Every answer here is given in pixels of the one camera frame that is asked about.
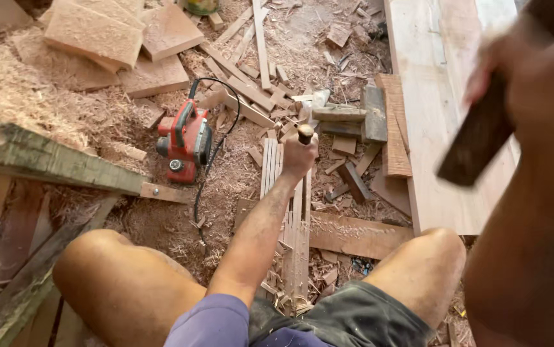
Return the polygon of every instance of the chiseled wood piece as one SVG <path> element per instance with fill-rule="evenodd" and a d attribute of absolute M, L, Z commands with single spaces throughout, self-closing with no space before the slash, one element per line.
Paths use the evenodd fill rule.
<path fill-rule="evenodd" d="M 142 12 L 142 21 L 146 24 L 142 46 L 154 62 L 204 41 L 204 34 L 174 4 Z"/>
<path fill-rule="evenodd" d="M 346 162 L 344 165 L 337 168 L 337 173 L 341 179 L 350 186 L 350 193 L 357 203 L 362 204 L 367 200 L 373 199 L 373 195 L 356 173 L 356 169 L 351 162 Z"/>
<path fill-rule="evenodd" d="M 313 119 L 325 122 L 363 122 L 367 110 L 350 107 L 315 107 Z"/>
<path fill-rule="evenodd" d="M 410 228 L 370 220 L 311 212 L 309 247 L 384 259 L 414 237 Z"/>
<path fill-rule="evenodd" d="M 0 173 L 139 195 L 147 178 L 13 123 L 0 124 Z"/>
<path fill-rule="evenodd" d="M 167 186 L 154 185 L 152 183 L 144 182 L 142 183 L 140 197 L 188 204 L 191 202 L 193 194 L 189 193 L 188 191 L 182 191 Z"/>

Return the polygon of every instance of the red electric planer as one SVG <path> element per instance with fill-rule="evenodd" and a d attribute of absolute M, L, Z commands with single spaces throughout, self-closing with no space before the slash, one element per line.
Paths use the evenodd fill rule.
<path fill-rule="evenodd" d="M 157 153 L 172 159 L 168 179 L 176 183 L 192 184 L 197 167 L 206 165 L 213 142 L 213 131 L 208 126 L 208 110 L 198 109 L 193 100 L 196 83 L 189 98 L 175 117 L 164 117 L 157 127 Z"/>

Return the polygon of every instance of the large wooden panel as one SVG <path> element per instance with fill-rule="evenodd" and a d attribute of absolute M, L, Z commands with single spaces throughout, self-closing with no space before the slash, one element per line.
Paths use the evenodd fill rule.
<path fill-rule="evenodd" d="M 442 182 L 435 170 L 466 109 L 462 96 L 480 40 L 481 25 L 505 23 L 490 6 L 514 9 L 512 0 L 386 0 L 393 71 L 401 75 L 413 177 L 408 179 L 416 232 L 450 227 L 477 235 L 504 192 L 515 160 L 504 148 L 473 190 Z"/>

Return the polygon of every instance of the black power cord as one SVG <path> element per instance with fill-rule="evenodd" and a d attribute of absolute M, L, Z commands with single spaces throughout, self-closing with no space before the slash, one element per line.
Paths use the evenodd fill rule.
<path fill-rule="evenodd" d="M 225 135 L 223 135 L 221 140 L 217 143 L 217 146 L 215 147 L 215 150 L 213 151 L 213 155 L 210 156 L 210 159 L 208 160 L 208 163 L 206 165 L 206 170 L 204 172 L 204 181 L 202 181 L 202 183 L 200 183 L 200 188 L 198 188 L 198 193 L 196 194 L 196 201 L 194 203 L 194 222 L 196 223 L 196 225 L 198 223 L 198 203 L 200 202 L 200 195 L 202 194 L 202 190 L 204 189 L 204 183 L 206 183 L 206 179 L 208 178 L 208 172 L 210 171 L 211 166 L 213 166 L 213 161 L 215 160 L 215 157 L 217 156 L 217 153 L 219 152 L 219 148 L 221 148 L 221 145 L 223 145 L 223 141 L 232 132 L 232 129 L 234 129 L 234 126 L 236 126 L 236 123 L 238 122 L 239 115 L 241 114 L 241 100 L 239 99 L 238 94 L 236 93 L 234 88 L 232 88 L 232 86 L 230 86 L 229 84 L 227 84 L 227 83 L 225 83 L 222 80 L 219 80 L 217 78 L 201 77 L 201 78 L 198 78 L 197 80 L 195 80 L 194 83 L 191 85 L 191 90 L 189 91 L 189 99 L 193 99 L 196 96 L 196 89 L 197 89 L 198 83 L 200 83 L 200 81 L 202 81 L 202 80 L 211 80 L 211 81 L 219 82 L 222 85 L 225 85 L 226 87 L 228 87 L 228 89 L 230 89 L 232 91 L 232 93 L 234 93 L 234 95 L 236 95 L 236 103 L 238 104 L 238 110 L 236 111 L 236 118 L 234 119 L 234 123 L 232 124 L 230 129 L 227 130 L 227 133 Z M 202 227 L 201 226 L 198 227 L 198 233 L 200 234 L 200 239 L 202 240 L 202 242 L 204 242 L 204 245 L 206 246 L 206 248 L 208 250 L 208 243 L 204 239 L 204 233 L 202 232 Z"/>

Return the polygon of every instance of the knee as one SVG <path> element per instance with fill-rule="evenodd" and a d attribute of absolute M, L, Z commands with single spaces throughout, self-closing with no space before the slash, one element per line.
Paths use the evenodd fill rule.
<path fill-rule="evenodd" d="M 441 252 L 443 257 L 452 260 L 459 267 L 466 262 L 466 248 L 458 234 L 449 228 L 429 228 L 423 231 L 424 236 L 434 244 L 434 248 Z"/>

